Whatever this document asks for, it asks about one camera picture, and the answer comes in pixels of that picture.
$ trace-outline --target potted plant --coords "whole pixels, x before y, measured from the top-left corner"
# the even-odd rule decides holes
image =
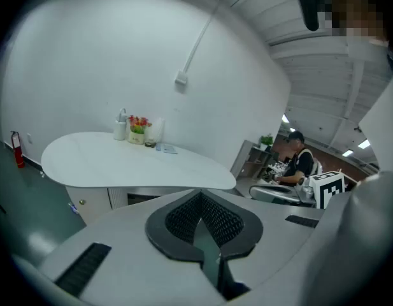
[[[261,136],[260,138],[260,149],[261,150],[266,150],[267,146],[272,146],[273,144],[273,137],[271,134],[268,134],[267,136]]]
[[[128,142],[133,144],[144,144],[145,128],[151,127],[151,123],[147,118],[139,118],[131,115],[128,118],[130,123],[130,131],[128,134]]]

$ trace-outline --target man wearing cap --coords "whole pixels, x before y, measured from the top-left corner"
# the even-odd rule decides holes
[[[304,145],[304,135],[299,131],[294,131],[288,136],[288,145],[295,152],[289,163],[285,175],[277,178],[281,185],[294,187],[299,179],[308,177],[313,168],[312,153]]]

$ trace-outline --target red fire extinguisher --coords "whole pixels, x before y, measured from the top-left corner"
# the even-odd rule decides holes
[[[15,154],[15,160],[17,162],[18,168],[23,168],[25,166],[24,159],[22,158],[22,149],[20,148],[20,138],[17,131],[12,131],[11,136],[13,153]]]

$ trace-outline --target ceiling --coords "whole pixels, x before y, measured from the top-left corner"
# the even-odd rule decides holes
[[[354,129],[392,76],[384,43],[333,36],[328,28],[311,32],[297,0],[221,1],[257,31],[290,78],[289,125],[331,154],[352,149],[351,162],[376,165],[371,147],[358,148],[366,138]]]

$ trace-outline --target black shirt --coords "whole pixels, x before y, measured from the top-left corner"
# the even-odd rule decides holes
[[[302,153],[301,156],[299,157],[298,164],[297,164],[297,157],[300,152],[296,153],[292,158],[292,160],[290,161],[289,167],[285,172],[284,177],[293,176],[296,174],[296,171],[301,171],[305,175],[305,177],[308,177],[311,174],[312,167],[313,167],[312,155],[309,152]],[[291,186],[291,187],[294,187],[296,185],[296,184],[290,184],[288,182],[280,182],[280,184],[285,186]]]

